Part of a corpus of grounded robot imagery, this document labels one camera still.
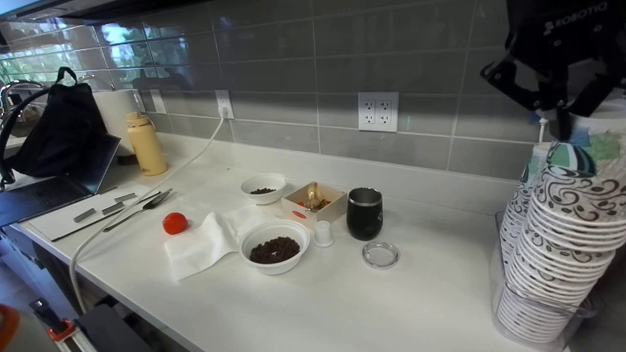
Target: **small box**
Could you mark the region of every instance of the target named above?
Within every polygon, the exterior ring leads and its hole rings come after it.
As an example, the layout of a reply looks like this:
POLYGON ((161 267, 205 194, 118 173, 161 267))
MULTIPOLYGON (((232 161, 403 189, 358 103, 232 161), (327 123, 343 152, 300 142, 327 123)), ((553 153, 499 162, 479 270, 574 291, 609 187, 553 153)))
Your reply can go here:
POLYGON ((297 221, 309 228, 314 228, 318 221, 333 222, 346 212, 348 194, 332 187, 317 184, 317 199, 326 199, 330 204, 323 209, 313 212, 298 202, 306 203, 309 200, 309 191, 315 190, 315 182, 302 187, 282 199, 282 210, 285 219, 297 221))

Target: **small white bowl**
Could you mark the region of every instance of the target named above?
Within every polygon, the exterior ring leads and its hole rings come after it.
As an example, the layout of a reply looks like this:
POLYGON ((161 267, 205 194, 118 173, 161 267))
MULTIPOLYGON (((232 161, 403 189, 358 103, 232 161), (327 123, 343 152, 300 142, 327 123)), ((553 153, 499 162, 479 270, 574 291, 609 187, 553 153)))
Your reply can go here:
POLYGON ((291 220, 275 220, 248 231, 239 244, 239 254, 248 265, 257 268, 263 274, 278 275, 293 269, 298 264, 302 254, 309 247, 309 242, 309 230, 304 225, 291 220), (289 237, 298 242, 300 252, 286 261, 275 264, 259 264, 250 260, 250 253, 254 247, 278 237, 289 237))
POLYGON ((279 200, 285 190, 285 186, 287 186, 287 181, 283 175, 271 173, 252 177, 241 184, 241 191, 245 193, 254 204, 263 205, 279 200), (251 194, 251 192, 257 189, 264 188, 275 189, 275 191, 265 194, 251 194))

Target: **black cup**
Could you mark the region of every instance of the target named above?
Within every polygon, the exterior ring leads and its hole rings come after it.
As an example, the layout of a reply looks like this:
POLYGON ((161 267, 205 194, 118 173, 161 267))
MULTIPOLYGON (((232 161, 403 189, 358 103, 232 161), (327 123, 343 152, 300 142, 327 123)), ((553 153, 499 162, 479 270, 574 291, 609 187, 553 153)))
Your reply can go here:
POLYGON ((361 241, 375 238, 382 229, 382 194, 371 188, 351 190, 346 222, 354 238, 361 241))

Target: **red tomato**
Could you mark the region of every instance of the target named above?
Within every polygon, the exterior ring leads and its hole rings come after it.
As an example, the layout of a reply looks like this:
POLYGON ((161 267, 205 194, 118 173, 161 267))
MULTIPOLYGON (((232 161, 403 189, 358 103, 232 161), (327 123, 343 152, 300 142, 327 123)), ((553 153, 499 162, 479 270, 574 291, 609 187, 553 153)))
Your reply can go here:
POLYGON ((171 213, 163 219, 163 230, 170 235, 183 232, 187 227, 187 218, 181 213, 171 213))

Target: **laptop screen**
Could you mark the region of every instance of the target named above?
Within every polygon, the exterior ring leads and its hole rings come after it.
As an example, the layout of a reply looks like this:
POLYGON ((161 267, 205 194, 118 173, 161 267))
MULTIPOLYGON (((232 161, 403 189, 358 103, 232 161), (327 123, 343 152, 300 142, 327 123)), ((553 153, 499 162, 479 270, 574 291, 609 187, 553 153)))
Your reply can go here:
POLYGON ((96 136, 89 139, 83 153, 68 173, 68 177, 92 194, 98 192, 106 171, 115 157, 120 145, 120 138, 106 133, 94 133, 96 136))

